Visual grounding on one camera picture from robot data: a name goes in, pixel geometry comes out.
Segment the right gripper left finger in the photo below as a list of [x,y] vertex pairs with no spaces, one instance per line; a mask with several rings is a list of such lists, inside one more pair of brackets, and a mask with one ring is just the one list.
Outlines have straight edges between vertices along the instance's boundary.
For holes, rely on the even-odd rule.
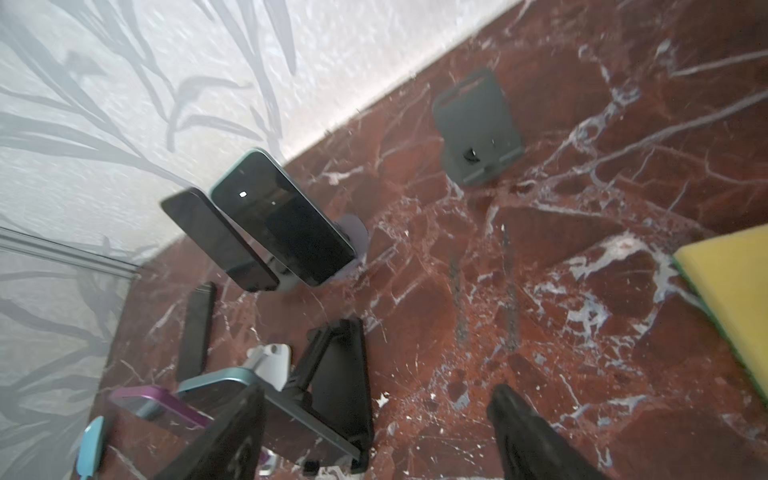
[[266,425],[265,391],[251,385],[157,479],[254,479]]

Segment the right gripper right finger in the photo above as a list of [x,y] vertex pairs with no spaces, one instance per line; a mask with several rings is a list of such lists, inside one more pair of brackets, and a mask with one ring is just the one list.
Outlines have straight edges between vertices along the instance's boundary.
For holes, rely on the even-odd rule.
[[506,479],[604,479],[526,400],[496,385],[486,408]]

